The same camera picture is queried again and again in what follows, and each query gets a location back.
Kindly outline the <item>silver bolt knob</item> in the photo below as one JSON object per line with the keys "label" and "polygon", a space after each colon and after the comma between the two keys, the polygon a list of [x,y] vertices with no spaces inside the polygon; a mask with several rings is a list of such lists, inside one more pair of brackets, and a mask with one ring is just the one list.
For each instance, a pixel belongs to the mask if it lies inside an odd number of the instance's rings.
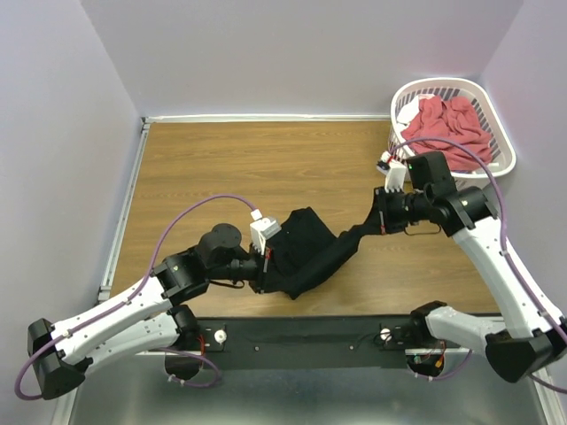
{"label": "silver bolt knob", "polygon": [[382,328],[382,329],[380,330],[379,336],[380,336],[380,339],[381,339],[383,342],[385,342],[385,343],[387,343],[387,342],[389,342],[389,341],[392,340],[392,332],[391,332],[391,330],[388,329],[388,328]]}
{"label": "silver bolt knob", "polygon": [[214,333],[214,340],[217,344],[224,344],[227,341],[227,333],[223,329],[219,329]]}

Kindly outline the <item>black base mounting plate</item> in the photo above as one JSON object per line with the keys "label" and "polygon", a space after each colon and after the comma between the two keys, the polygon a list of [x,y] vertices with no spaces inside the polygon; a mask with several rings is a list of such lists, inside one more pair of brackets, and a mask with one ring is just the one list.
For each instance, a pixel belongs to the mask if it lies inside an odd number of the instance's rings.
{"label": "black base mounting plate", "polygon": [[[223,372],[253,369],[341,367],[404,368],[413,353],[433,355],[441,344],[419,346],[409,336],[409,317],[394,315],[199,318],[205,355]],[[380,339],[388,328],[392,340]],[[217,344],[214,333],[228,337]]]}

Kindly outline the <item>black t-shirt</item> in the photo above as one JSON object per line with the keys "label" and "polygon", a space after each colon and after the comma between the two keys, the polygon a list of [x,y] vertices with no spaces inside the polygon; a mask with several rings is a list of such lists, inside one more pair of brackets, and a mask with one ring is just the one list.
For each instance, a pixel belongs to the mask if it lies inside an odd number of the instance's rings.
{"label": "black t-shirt", "polygon": [[383,233],[384,213],[374,205],[363,223],[339,236],[313,208],[296,209],[267,240],[257,291],[282,292],[295,299],[332,277],[358,251],[364,236]]}

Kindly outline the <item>left silver bolt knob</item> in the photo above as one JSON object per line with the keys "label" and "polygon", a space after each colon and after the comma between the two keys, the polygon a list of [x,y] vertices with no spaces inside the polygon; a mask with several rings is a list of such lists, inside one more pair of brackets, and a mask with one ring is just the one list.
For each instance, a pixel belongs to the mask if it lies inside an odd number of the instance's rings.
{"label": "left silver bolt knob", "polygon": [[219,329],[214,333],[214,340],[217,344],[224,344],[227,341],[227,333],[223,329]]}

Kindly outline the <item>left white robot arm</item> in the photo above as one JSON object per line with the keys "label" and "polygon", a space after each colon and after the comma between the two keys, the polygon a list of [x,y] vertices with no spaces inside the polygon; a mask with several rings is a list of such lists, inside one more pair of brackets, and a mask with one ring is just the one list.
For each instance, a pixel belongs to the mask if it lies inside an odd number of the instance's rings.
{"label": "left white robot arm", "polygon": [[250,225],[252,243],[221,223],[185,251],[151,262],[141,280],[72,318],[38,319],[27,328],[27,353],[39,398],[59,398],[79,387],[97,369],[120,357],[168,349],[180,351],[199,337],[187,301],[203,295],[216,280],[254,282],[264,272],[267,242],[281,227],[273,218]]}

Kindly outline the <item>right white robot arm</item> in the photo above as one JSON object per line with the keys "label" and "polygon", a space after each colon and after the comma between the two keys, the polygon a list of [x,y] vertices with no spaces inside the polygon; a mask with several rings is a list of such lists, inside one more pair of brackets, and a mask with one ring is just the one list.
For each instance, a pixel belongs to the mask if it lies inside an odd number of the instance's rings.
{"label": "right white robot arm", "polygon": [[566,317],[526,270],[505,235],[503,210],[475,186],[459,189],[444,155],[429,151],[399,162],[384,152],[370,218],[380,235],[427,220],[469,257],[500,309],[502,323],[433,301],[411,312],[389,340],[427,345],[450,341],[483,355],[504,381],[516,383],[566,353]]}

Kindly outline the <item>aluminium frame rail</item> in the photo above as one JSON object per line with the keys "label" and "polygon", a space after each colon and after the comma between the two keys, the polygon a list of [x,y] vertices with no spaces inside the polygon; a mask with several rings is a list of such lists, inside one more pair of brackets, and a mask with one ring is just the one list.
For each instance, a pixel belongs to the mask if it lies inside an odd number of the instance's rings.
{"label": "aluminium frame rail", "polygon": [[210,389],[169,381],[166,356],[141,353],[62,397],[56,424],[563,424],[561,401],[526,379],[504,382],[479,356],[450,346],[450,377],[404,368],[221,371]]}

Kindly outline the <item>white laundry basket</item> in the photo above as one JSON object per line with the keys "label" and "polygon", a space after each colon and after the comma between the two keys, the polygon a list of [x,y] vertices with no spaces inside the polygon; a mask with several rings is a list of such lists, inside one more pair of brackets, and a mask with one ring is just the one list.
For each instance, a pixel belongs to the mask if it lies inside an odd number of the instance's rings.
{"label": "white laundry basket", "polygon": [[[481,128],[491,135],[489,142],[490,151],[493,160],[486,165],[493,176],[501,177],[508,174],[514,168],[517,156],[516,153],[501,126],[493,105],[484,91],[479,85],[473,81],[462,78],[429,78],[412,81],[400,88],[393,96],[391,102],[391,123],[392,129],[389,136],[388,152],[394,155],[400,162],[407,163],[407,159],[416,154],[409,148],[409,145],[423,140],[437,140],[442,143],[452,144],[457,148],[462,145],[454,143],[451,140],[437,138],[432,136],[420,137],[411,140],[404,140],[400,135],[400,131],[396,126],[396,116],[400,108],[410,102],[415,96],[420,94],[433,94],[439,96],[443,100],[452,97],[466,97],[469,99],[478,115]],[[484,169],[478,164],[478,169],[468,173],[458,173],[451,171],[455,180],[457,189],[465,189],[471,186],[484,188],[490,181],[487,178]]]}

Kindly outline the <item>white cloth in basket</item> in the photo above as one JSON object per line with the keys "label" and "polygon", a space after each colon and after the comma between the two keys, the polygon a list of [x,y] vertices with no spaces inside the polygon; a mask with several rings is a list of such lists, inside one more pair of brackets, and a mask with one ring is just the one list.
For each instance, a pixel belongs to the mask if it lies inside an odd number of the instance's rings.
{"label": "white cloth in basket", "polygon": [[396,126],[401,132],[406,129],[420,112],[420,102],[433,98],[433,94],[420,94],[400,108],[396,116]]}

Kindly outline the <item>red t-shirt in basket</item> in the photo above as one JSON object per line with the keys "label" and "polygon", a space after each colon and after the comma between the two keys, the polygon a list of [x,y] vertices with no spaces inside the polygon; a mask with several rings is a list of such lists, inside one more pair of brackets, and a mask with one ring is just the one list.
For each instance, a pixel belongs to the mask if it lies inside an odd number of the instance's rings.
{"label": "red t-shirt in basket", "polygon": [[[426,136],[444,138],[464,146],[486,165],[492,162],[493,155],[489,147],[491,135],[481,128],[478,115],[469,99],[457,96],[443,100],[434,96],[418,97],[416,101],[416,115],[400,131],[404,140]],[[475,159],[452,144],[428,139],[412,143],[409,148],[415,154],[442,151],[449,169],[453,172],[468,173],[478,169]]]}

